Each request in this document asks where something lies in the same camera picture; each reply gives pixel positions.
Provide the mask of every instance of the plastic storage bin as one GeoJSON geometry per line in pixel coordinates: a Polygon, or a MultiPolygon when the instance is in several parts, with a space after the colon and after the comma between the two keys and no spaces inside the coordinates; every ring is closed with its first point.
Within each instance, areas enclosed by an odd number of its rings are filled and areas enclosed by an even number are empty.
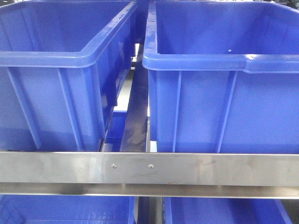
{"type": "Polygon", "coordinates": [[[97,151],[131,68],[135,3],[0,8],[0,148],[97,151]]]}
{"type": "Polygon", "coordinates": [[[160,152],[299,153],[299,12],[153,2],[143,65],[160,152]]]}
{"type": "Polygon", "coordinates": [[[280,200],[164,198],[165,224],[292,224],[280,200]]]}
{"type": "Polygon", "coordinates": [[[134,197],[0,196],[1,224],[134,224],[134,197]]]}

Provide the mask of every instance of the stainless steel bar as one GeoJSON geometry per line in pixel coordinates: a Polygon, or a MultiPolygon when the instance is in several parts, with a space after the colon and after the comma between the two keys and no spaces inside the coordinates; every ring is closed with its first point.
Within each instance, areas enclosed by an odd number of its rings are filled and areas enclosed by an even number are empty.
{"type": "Polygon", "coordinates": [[[299,155],[0,152],[0,182],[299,186],[299,155]]]}
{"type": "Polygon", "coordinates": [[[299,199],[299,187],[173,184],[0,183],[0,194],[299,199]]]}
{"type": "Polygon", "coordinates": [[[148,71],[142,66],[142,55],[143,45],[140,45],[121,143],[121,152],[146,151],[148,71]]]}
{"type": "Polygon", "coordinates": [[[163,197],[149,198],[149,223],[164,224],[164,200],[163,197]]]}

